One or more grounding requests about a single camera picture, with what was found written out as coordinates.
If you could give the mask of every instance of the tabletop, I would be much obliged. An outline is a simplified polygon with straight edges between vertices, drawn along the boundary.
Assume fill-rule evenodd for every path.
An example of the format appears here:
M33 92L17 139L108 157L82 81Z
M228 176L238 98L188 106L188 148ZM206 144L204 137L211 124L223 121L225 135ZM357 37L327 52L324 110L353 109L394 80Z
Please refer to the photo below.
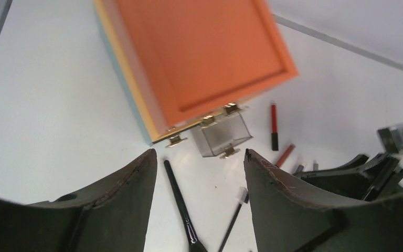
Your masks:
M270 103L280 149L307 170L339 166L382 148L378 128L403 122L403 72L280 27L300 76L248 102L252 140L227 160L203 158L189 140L152 148L159 166L145 251L186 251L162 159L168 158L197 234L218 249L246 186L243 155L270 161ZM13 1L0 35L0 198L53 201L125 166L150 148L142 139L100 38L91 0ZM242 208L224 251L257 251L251 209Z

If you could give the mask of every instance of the white surface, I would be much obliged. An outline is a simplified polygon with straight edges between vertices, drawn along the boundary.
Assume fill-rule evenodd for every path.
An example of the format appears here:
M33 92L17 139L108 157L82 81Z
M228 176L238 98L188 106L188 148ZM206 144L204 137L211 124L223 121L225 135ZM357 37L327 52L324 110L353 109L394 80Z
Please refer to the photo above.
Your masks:
M267 1L277 15L403 64L403 1Z
M281 27L301 76L249 102L252 148L270 161L269 103L278 103L280 146L320 169L381 151L380 127L403 122L403 72ZM197 234L220 245L245 186L244 152L203 159L192 141L154 146L171 161ZM123 167L148 146L134 122L97 31L91 0L14 1L0 36L0 197L56 198ZM145 251L187 251L163 166L158 167ZM256 249L249 205L228 251Z

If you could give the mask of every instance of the white table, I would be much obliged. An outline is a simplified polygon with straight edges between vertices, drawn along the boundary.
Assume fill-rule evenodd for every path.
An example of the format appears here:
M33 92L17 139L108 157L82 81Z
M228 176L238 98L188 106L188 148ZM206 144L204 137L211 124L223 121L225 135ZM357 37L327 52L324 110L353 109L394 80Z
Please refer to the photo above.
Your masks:
M376 130L403 122L403 72L281 27L301 76L252 100L244 113L254 139L227 160L202 158L195 143L153 146L159 167L145 251L187 251L161 159L168 157L199 238L220 245L236 208L245 148L274 161L269 104L278 103L281 148L297 145L311 169L381 152ZM183 137L191 137L188 132ZM149 147L112 70L91 0L18 0L0 36L0 197L55 200L116 171ZM225 251L257 251L249 205Z

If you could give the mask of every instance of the orange panel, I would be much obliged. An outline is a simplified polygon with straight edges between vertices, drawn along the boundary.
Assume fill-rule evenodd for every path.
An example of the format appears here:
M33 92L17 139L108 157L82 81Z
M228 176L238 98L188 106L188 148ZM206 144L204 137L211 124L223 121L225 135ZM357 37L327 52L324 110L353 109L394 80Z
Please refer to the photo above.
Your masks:
M168 125L297 75L264 0L116 0Z

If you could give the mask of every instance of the red and black pen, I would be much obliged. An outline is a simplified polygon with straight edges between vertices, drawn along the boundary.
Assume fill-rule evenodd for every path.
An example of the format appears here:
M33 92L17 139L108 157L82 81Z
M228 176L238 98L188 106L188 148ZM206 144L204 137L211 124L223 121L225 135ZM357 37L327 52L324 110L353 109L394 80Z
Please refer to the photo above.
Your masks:
M271 104L271 119L272 119L271 147L273 151L278 151L279 136L277 134L277 108L274 102Z

